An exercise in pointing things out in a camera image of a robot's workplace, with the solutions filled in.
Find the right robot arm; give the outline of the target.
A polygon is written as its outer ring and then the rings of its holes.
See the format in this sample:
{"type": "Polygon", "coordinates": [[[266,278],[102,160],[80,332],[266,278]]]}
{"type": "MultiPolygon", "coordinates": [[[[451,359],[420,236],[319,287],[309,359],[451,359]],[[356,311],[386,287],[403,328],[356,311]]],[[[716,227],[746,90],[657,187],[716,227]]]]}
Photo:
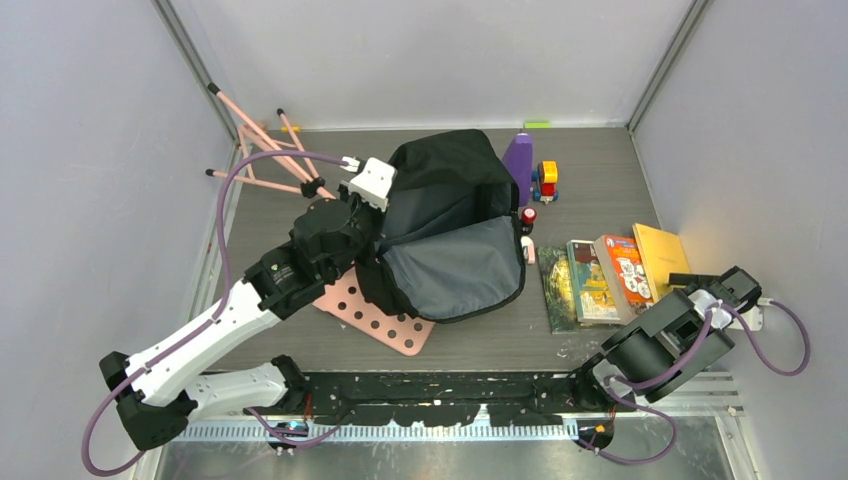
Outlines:
{"type": "Polygon", "coordinates": [[[721,275],[671,273],[670,293],[616,331],[574,374],[570,395],[600,410],[629,393],[656,402],[735,346],[726,333],[734,317],[762,295],[760,283],[734,266],[721,275]]]}

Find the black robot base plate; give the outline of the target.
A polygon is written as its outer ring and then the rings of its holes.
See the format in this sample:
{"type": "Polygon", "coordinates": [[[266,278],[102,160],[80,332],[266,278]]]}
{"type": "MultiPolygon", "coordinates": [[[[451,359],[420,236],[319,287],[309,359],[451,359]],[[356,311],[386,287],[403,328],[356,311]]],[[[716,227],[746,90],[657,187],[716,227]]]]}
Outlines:
{"type": "Polygon", "coordinates": [[[612,398],[588,375],[554,372],[309,372],[260,414],[307,414],[320,425],[544,426],[565,414],[609,413],[612,398]]]}

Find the orange paperback book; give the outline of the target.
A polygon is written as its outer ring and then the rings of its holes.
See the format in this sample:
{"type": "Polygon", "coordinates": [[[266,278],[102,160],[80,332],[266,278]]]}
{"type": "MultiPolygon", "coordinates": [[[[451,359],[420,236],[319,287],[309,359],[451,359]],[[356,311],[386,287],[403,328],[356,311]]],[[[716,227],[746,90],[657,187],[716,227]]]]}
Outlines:
{"type": "Polygon", "coordinates": [[[620,321],[627,324],[654,305],[636,240],[602,235],[593,245],[620,321]]]}

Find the black student backpack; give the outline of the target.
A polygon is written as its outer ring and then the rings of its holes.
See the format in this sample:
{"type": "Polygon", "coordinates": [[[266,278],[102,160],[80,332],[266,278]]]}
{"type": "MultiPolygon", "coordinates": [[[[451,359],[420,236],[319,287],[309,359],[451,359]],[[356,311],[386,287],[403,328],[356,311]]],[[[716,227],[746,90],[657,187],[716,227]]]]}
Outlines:
{"type": "Polygon", "coordinates": [[[387,315],[453,323],[523,291],[519,188],[489,137],[453,130],[400,145],[382,230],[357,258],[366,301],[387,315]]]}

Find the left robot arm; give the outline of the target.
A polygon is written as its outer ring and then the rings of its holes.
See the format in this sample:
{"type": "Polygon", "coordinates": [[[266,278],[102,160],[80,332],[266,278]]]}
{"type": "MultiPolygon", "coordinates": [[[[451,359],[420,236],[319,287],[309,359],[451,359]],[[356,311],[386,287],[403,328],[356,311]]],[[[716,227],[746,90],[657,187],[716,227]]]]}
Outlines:
{"type": "Polygon", "coordinates": [[[245,340],[321,298],[373,246],[387,205],[387,189],[354,184],[342,200],[313,202],[295,220],[290,240],[264,254],[207,312],[142,352],[105,356],[100,369],[116,393],[116,410],[133,444],[151,450],[191,422],[227,410],[298,412],[309,383],[288,356],[252,370],[204,372],[245,340]]]}

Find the teal paperback book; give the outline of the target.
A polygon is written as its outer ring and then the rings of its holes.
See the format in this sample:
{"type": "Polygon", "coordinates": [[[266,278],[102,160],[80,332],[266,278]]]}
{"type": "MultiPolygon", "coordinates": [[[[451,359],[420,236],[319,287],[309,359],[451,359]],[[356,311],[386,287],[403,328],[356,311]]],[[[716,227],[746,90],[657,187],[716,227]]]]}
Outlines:
{"type": "Polygon", "coordinates": [[[618,324],[620,318],[592,242],[566,245],[577,320],[584,324],[618,324]]]}

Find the yellow book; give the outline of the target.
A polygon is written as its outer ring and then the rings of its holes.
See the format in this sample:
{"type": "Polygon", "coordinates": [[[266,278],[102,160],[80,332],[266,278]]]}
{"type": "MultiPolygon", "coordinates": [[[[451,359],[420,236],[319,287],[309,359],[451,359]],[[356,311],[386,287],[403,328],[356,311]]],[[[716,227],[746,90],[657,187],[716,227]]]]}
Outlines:
{"type": "Polygon", "coordinates": [[[659,302],[671,291],[672,273],[692,272],[680,237],[674,233],[635,223],[632,226],[652,299],[659,302]]]}

